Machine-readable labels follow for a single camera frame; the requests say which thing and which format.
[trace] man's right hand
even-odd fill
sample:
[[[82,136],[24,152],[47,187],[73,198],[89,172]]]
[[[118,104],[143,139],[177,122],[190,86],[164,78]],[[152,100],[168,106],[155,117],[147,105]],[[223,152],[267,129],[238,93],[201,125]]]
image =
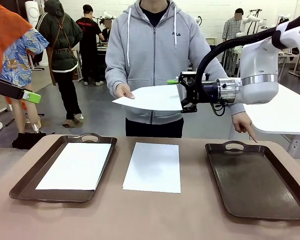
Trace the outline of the man's right hand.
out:
[[[132,94],[128,84],[121,83],[116,86],[115,95],[117,98],[127,97],[130,99],[135,99],[135,96]]]

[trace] tray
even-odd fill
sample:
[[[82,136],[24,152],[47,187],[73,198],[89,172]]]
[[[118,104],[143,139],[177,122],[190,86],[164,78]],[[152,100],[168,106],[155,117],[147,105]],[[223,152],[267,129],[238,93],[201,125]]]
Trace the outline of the tray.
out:
[[[226,148],[239,144],[243,149]],[[214,176],[226,210],[241,218],[300,220],[300,186],[262,145],[239,141],[206,144]]]
[[[93,136],[96,140],[84,140],[83,138],[87,136],[90,136],[89,138]],[[86,133],[81,136],[65,135],[58,138],[49,150],[19,180],[19,182],[9,192],[9,196],[13,199],[46,203],[86,203],[91,200],[98,189],[98,185],[96,190],[36,190],[37,185],[68,143],[111,144],[109,153],[101,171],[101,180],[102,174],[117,143],[117,139],[114,137],[101,137],[94,133]]]

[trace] silver metal ring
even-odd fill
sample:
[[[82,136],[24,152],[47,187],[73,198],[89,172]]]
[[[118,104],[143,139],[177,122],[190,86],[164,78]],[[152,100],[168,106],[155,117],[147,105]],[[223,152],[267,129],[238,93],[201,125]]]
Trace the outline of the silver metal ring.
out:
[[[277,82],[278,82],[278,75],[275,74],[249,76],[241,80],[242,86],[250,85],[250,84],[277,83]]]

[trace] neck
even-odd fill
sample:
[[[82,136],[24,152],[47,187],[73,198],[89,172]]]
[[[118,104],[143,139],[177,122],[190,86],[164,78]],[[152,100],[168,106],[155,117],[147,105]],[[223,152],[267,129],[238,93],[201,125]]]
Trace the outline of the neck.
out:
[[[142,0],[140,6],[151,12],[151,13],[159,13],[165,10],[168,6],[167,0]]]
[[[89,14],[85,14],[84,17],[87,18],[87,19],[92,19],[92,16],[89,15]]]

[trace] sheet of paper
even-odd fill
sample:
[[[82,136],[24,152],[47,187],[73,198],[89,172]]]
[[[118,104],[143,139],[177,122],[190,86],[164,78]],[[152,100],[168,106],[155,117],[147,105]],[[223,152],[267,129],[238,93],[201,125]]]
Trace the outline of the sheet of paper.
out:
[[[180,194],[179,146],[137,142],[122,187]]]
[[[111,144],[68,143],[36,190],[95,190]]]
[[[132,91],[134,99],[121,97],[113,102],[137,109],[181,111],[178,85],[146,86]]]

